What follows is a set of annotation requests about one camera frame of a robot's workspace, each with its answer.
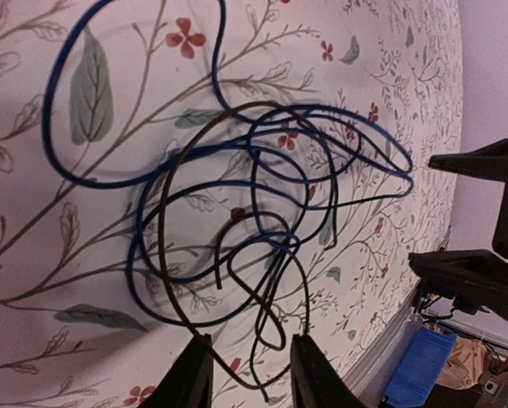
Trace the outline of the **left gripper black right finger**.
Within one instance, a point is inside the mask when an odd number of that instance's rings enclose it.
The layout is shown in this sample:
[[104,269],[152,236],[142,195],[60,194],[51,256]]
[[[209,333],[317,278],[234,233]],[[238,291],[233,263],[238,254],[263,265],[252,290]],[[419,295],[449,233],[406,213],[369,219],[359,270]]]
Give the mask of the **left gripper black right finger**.
[[364,407],[309,335],[293,336],[290,369],[294,407]]

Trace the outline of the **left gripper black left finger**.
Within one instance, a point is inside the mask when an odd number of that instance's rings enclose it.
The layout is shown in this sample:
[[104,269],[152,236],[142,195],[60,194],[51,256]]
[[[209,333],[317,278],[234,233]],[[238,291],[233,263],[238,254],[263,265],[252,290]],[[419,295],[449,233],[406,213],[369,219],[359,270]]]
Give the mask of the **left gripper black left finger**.
[[150,408],[212,406],[213,358],[209,334],[193,337],[150,395]]

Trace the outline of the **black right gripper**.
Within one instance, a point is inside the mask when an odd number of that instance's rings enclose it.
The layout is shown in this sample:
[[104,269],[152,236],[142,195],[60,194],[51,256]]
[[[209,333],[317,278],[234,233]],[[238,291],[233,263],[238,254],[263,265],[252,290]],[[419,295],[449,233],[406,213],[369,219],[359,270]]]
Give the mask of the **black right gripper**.
[[[505,183],[493,249],[508,261],[508,139],[466,153],[435,155],[428,167]],[[508,263],[488,250],[411,253],[410,268],[468,303],[497,309],[508,305]]]

